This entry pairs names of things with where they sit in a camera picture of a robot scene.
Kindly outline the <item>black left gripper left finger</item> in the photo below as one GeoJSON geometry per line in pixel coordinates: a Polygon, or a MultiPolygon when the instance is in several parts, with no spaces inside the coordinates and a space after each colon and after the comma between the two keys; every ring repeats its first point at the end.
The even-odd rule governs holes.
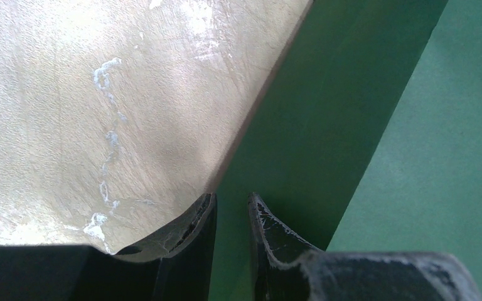
{"type": "Polygon", "coordinates": [[[0,300],[206,300],[217,197],[115,255],[88,245],[0,246],[0,300]]]}

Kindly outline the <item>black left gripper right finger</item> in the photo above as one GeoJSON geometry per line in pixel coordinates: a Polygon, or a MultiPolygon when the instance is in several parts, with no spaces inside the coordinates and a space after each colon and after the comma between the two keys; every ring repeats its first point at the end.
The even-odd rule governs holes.
{"type": "Polygon", "coordinates": [[[254,300],[481,300],[468,269],[431,251],[319,249],[248,197],[254,300]]]}

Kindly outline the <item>green paper bag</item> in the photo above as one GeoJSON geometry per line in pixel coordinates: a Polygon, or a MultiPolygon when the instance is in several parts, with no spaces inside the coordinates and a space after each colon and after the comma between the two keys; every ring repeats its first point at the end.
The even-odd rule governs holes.
{"type": "Polygon", "coordinates": [[[482,295],[482,1],[315,1],[217,189],[210,300],[250,300],[247,198],[330,251],[454,254],[482,295]]]}

